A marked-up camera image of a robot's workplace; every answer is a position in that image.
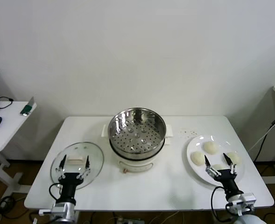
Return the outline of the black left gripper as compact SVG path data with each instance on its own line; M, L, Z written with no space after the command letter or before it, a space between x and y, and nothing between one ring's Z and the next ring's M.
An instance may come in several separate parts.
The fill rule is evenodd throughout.
M66 155L60 161L59 167L55 168L58 175L58 182L62 186L59 200L74 199L76 187L82 184L82 179L88 176L91 172L89 156L87 156L85 165L81 168L80 173L64 173L65 161Z

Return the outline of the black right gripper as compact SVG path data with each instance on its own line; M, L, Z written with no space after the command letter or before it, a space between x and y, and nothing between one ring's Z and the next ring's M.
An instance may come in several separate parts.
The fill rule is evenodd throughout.
M205 165L206 165L206 173L212 177L215 181L220 182L224 188L226 196L235 196L241 194L241 190L239 190L235 178L236 178L236 164L233 163L230 157L228 157L225 153L223 153L225 161L227 162L229 169L223 169L220 171L215 170L206 155L204 156Z

